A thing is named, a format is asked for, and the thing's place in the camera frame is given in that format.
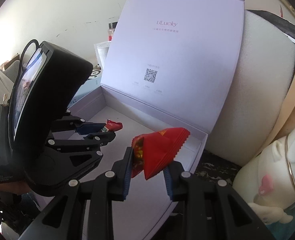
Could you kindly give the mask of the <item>person's left hand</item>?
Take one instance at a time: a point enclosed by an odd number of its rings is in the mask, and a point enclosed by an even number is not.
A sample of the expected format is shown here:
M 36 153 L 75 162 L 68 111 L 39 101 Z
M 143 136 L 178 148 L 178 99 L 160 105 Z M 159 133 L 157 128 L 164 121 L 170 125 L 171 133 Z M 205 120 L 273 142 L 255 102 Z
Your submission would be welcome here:
M 30 192 L 31 189 L 27 183 L 23 181 L 17 181 L 0 184 L 0 191 L 21 195 Z

